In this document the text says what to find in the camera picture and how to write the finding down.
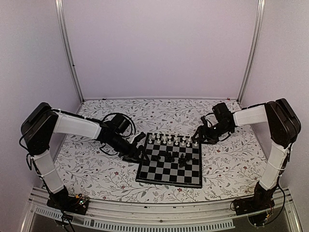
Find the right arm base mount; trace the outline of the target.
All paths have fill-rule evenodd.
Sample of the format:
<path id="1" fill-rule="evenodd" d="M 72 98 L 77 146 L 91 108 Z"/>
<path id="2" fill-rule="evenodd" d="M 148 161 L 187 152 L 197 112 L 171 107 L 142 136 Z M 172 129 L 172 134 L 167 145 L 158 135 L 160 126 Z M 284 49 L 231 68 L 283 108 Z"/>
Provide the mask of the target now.
<path id="1" fill-rule="evenodd" d="M 237 216 L 247 215 L 249 222 L 255 227 L 265 226 L 269 218 L 273 215 L 275 203 L 272 199 L 265 203 L 258 204 L 254 201 L 254 197 L 236 198 L 230 204 L 230 209 L 236 212 Z"/>

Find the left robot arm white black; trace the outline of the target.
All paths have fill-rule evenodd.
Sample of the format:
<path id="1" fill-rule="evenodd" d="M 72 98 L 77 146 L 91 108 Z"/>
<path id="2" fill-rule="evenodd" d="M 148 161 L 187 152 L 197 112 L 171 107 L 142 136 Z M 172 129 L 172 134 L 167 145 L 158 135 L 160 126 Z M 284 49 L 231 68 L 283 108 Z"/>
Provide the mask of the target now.
<path id="1" fill-rule="evenodd" d="M 73 135 L 109 145 L 127 162 L 149 162 L 139 142 L 146 137 L 137 133 L 133 120 L 123 113 L 110 113 L 102 119 L 84 117 L 78 114 L 52 108 L 40 103 L 22 123 L 19 144 L 31 158 L 39 178 L 53 195 L 53 202 L 62 210 L 72 205 L 70 196 L 56 170 L 50 154 L 50 142 L 54 135 Z"/>

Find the black white chessboard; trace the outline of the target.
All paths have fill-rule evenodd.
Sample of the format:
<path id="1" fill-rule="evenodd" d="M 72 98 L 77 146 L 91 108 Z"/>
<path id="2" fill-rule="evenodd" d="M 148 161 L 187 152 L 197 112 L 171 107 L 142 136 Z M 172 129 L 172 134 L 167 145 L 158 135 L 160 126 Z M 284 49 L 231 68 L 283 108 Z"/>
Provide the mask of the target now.
<path id="1" fill-rule="evenodd" d="M 190 136 L 149 132 L 144 149 L 150 161 L 139 164 L 137 182 L 202 188 L 201 144 Z"/>

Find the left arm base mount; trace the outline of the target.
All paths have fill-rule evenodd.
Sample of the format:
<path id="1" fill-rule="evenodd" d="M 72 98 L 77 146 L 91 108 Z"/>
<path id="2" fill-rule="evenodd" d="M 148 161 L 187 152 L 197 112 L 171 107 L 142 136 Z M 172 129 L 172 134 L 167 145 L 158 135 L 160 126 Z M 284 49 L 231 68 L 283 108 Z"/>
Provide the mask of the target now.
<path id="1" fill-rule="evenodd" d="M 48 201 L 47 206 L 64 212 L 75 213 L 79 215 L 86 215 L 90 198 L 82 194 L 70 196 L 68 194 L 52 194 Z"/>

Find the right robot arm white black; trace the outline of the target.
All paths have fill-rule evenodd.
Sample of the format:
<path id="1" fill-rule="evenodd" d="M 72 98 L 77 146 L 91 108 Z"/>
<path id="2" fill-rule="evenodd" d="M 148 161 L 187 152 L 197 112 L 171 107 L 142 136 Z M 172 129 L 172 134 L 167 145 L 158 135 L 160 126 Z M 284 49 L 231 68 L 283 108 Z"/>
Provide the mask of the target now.
<path id="1" fill-rule="evenodd" d="M 250 207 L 254 211 L 261 210 L 268 203 L 267 193 L 278 187 L 280 176 L 290 160 L 293 144 L 301 131 L 301 123 L 285 98 L 256 104 L 231 112 L 222 102 L 212 108 L 212 115 L 217 123 L 212 125 L 206 116 L 201 117 L 202 125 L 198 126 L 192 136 L 194 143 L 214 145 L 224 134 L 234 133 L 237 127 L 267 123 L 271 142 L 271 151 L 266 169 L 256 184 L 254 197 L 250 199 Z"/>

